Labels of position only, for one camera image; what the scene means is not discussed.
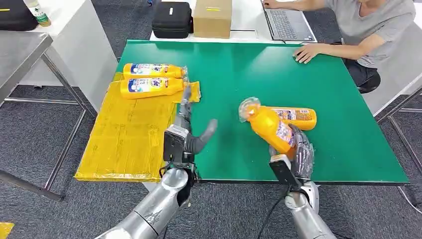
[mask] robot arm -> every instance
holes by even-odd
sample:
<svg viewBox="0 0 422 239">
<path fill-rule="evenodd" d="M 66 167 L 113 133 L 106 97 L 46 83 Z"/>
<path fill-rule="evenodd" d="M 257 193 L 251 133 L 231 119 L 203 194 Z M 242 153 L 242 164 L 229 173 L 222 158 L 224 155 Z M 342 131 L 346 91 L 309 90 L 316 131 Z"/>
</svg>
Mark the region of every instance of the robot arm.
<svg viewBox="0 0 422 239">
<path fill-rule="evenodd" d="M 190 199 L 190 191 L 197 177 L 194 165 L 199 153 L 214 134 L 217 121 L 211 120 L 204 133 L 191 134 L 190 88 L 186 88 L 179 114 L 164 132 L 165 173 L 151 191 L 119 224 L 96 239 L 155 239 L 170 219 Z M 270 166 L 283 184 L 290 185 L 285 205 L 293 215 L 300 239 L 335 239 L 331 230 L 318 215 L 318 188 L 310 181 L 314 150 L 306 135 L 290 125 L 296 139 L 296 156 L 289 160 L 270 148 Z"/>
<path fill-rule="evenodd" d="M 290 210 L 300 239 L 336 239 L 327 224 L 318 215 L 319 193 L 311 181 L 314 164 L 314 148 L 306 135 L 290 125 L 296 140 L 296 155 L 290 161 L 285 155 L 276 155 L 270 148 L 270 166 L 281 182 L 288 182 L 290 191 L 284 198 Z"/>
<path fill-rule="evenodd" d="M 183 93 L 174 124 L 164 132 L 164 161 L 168 165 L 157 186 L 119 224 L 96 239 L 155 239 L 177 211 L 190 199 L 196 180 L 195 154 L 206 145 L 217 128 L 211 120 L 199 137 L 191 134 L 191 88 Z"/>
</svg>

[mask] person's arm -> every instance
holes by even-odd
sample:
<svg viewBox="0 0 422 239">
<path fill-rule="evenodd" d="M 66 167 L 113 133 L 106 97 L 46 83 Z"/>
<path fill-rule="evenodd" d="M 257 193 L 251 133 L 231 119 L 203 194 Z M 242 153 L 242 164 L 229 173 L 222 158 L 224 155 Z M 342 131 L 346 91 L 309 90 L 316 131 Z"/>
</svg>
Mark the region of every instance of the person's arm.
<svg viewBox="0 0 422 239">
<path fill-rule="evenodd" d="M 296 0 L 279 2 L 276 0 L 264 0 L 262 3 L 264 4 L 265 8 L 283 8 L 300 11 L 313 11 L 326 7 L 325 1 L 326 0 Z"/>
<path fill-rule="evenodd" d="M 368 54 L 375 48 L 385 43 L 385 40 L 377 35 L 372 34 L 365 38 L 359 45 L 329 45 L 329 44 L 308 44 L 297 49 L 293 56 L 296 57 L 296 61 L 300 63 L 308 63 L 312 58 L 318 54 L 325 54 L 330 56 L 337 56 L 352 60 L 358 60 L 362 56 Z"/>
<path fill-rule="evenodd" d="M 293 56 L 296 57 L 296 61 L 299 61 L 300 63 L 308 63 L 318 54 L 358 60 L 385 42 L 398 39 L 403 34 L 403 31 L 413 22 L 414 18 L 414 12 L 394 17 L 387 21 L 380 29 L 375 31 L 375 33 L 365 38 L 357 46 L 319 43 L 308 44 L 297 49 L 293 53 Z"/>
</svg>

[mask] gray carpet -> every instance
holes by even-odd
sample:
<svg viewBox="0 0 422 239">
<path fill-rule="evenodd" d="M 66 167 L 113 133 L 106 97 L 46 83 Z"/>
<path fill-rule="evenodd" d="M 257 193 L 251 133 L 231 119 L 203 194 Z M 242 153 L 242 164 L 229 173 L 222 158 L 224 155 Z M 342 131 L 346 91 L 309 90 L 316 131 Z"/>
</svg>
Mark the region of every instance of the gray carpet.
<svg viewBox="0 0 422 239">
<path fill-rule="evenodd" d="M 127 38 L 149 38 L 152 10 L 146 1 L 93 3 L 116 56 Z M 307 12 L 306 16 L 322 42 L 339 38 L 329 11 Z M 61 87 L 40 90 L 20 86 L 13 96 L 71 99 Z M 422 99 L 413 104 L 422 108 Z M 78 114 L 76 106 L 5 103 L 0 108 L 0 168 L 42 186 Z M 398 113 L 396 119 L 422 156 L 422 115 Z M 53 185 L 53 191 L 66 194 L 63 202 L 0 182 L 0 222 L 16 224 L 9 239 L 91 239 L 122 220 L 146 195 L 139 183 L 79 182 L 72 178 L 92 126 L 86 117 Z M 422 175 L 390 123 L 382 123 L 381 129 L 415 185 L 407 186 L 407 193 L 414 202 L 422 202 Z M 267 211 L 283 191 L 280 185 L 198 185 L 193 190 L 192 206 L 172 219 L 166 238 L 256 238 Z M 354 239 L 420 239 L 422 235 L 422 215 L 406 204 L 395 187 L 321 186 L 320 215 L 334 232 Z M 275 209 L 262 238 L 297 238 L 283 205 Z"/>
</svg>

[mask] black case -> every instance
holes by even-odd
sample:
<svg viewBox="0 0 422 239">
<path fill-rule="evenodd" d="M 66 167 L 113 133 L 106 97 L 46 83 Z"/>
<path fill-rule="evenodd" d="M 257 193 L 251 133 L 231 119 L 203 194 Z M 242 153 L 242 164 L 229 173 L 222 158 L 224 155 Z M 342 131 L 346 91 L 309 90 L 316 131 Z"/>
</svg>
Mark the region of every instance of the black case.
<svg viewBox="0 0 422 239">
<path fill-rule="evenodd" d="M 22 0 L 0 0 L 0 30 L 29 31 L 38 22 Z"/>
<path fill-rule="evenodd" d="M 157 38 L 186 38 L 193 32 L 192 10 L 187 2 L 158 3 L 152 20 Z"/>
</svg>

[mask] cardboard box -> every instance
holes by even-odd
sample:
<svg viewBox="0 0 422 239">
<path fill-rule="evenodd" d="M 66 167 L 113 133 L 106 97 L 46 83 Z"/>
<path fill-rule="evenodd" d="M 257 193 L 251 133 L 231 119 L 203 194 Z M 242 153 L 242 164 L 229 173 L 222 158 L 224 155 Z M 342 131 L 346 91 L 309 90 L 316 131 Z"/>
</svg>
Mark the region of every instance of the cardboard box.
<svg viewBox="0 0 422 239">
<path fill-rule="evenodd" d="M 229 38 L 231 0 L 197 0 L 194 11 L 194 36 Z"/>
</svg>

